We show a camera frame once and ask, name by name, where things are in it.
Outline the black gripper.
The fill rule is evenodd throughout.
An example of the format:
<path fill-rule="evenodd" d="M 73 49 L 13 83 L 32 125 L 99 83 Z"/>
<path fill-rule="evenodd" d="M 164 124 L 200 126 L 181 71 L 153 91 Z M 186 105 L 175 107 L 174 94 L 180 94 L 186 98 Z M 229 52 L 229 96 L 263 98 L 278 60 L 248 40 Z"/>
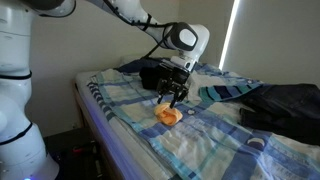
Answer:
<path fill-rule="evenodd" d="M 156 91 L 158 92 L 157 103 L 160 104 L 165 95 L 173 94 L 170 108 L 174 108 L 177 100 L 183 100 L 188 94 L 188 88 L 185 83 L 189 77 L 189 73 L 177 67 L 170 67 L 160 64 L 156 67 L 159 71 L 159 81 Z"/>

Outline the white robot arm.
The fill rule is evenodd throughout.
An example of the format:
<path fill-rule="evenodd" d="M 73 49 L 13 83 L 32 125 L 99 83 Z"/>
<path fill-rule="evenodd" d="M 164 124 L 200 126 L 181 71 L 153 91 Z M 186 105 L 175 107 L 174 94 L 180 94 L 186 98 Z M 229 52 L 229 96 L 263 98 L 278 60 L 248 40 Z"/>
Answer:
<path fill-rule="evenodd" d="M 182 101 L 185 86 L 210 37 L 203 25 L 160 23 L 140 0 L 87 0 L 103 11 L 150 35 L 157 45 L 179 54 L 160 64 L 166 76 L 157 92 Z M 38 126 L 25 115 L 32 94 L 29 68 L 31 26 L 36 15 L 62 18 L 76 9 L 76 0 L 0 0 L 0 178 L 55 180 L 59 165 L 52 159 Z"/>

